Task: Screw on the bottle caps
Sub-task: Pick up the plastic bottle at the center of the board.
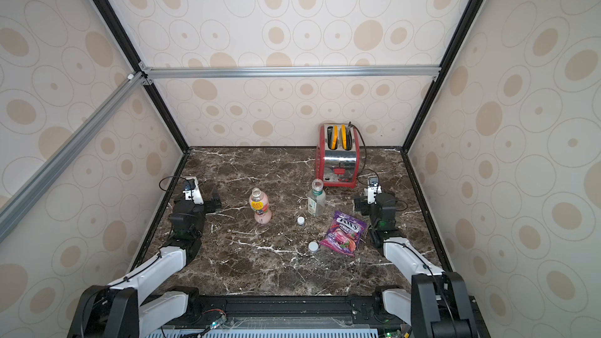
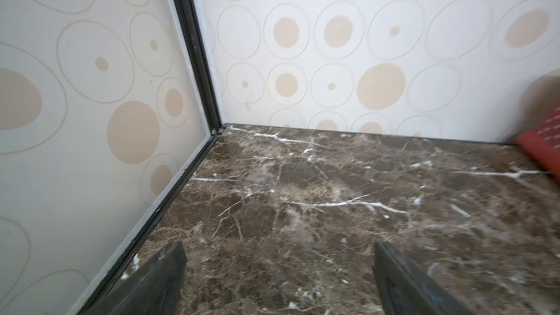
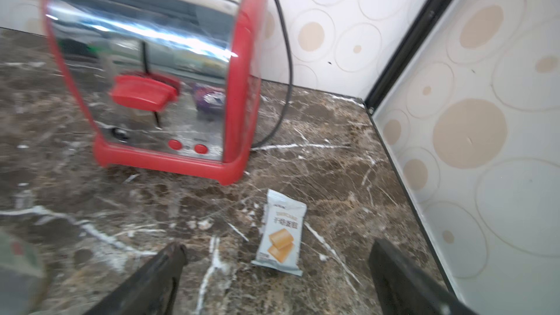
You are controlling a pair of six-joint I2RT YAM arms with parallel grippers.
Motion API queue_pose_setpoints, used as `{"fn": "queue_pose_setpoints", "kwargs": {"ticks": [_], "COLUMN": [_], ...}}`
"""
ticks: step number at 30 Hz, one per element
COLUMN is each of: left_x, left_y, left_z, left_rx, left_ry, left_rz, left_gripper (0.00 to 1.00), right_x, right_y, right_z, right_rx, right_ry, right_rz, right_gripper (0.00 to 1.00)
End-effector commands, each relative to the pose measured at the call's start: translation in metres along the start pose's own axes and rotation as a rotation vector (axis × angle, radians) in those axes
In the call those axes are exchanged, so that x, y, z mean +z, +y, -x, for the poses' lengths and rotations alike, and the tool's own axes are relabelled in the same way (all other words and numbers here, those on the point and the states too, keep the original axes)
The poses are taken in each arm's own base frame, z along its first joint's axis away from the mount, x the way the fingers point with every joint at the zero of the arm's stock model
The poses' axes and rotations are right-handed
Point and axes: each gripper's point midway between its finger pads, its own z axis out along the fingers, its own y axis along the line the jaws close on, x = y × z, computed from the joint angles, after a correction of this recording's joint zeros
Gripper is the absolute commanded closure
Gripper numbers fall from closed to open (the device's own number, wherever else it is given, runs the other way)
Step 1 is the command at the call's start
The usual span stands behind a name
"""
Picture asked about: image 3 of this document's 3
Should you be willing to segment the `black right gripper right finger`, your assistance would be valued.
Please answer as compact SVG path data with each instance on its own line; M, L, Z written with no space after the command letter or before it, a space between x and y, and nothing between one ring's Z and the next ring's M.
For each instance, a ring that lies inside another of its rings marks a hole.
M386 239L375 240L369 267L384 314L473 314Z

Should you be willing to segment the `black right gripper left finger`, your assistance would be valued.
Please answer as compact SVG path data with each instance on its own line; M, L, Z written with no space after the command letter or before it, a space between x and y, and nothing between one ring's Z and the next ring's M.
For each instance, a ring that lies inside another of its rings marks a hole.
M187 264L186 246L172 242L86 313L172 314Z

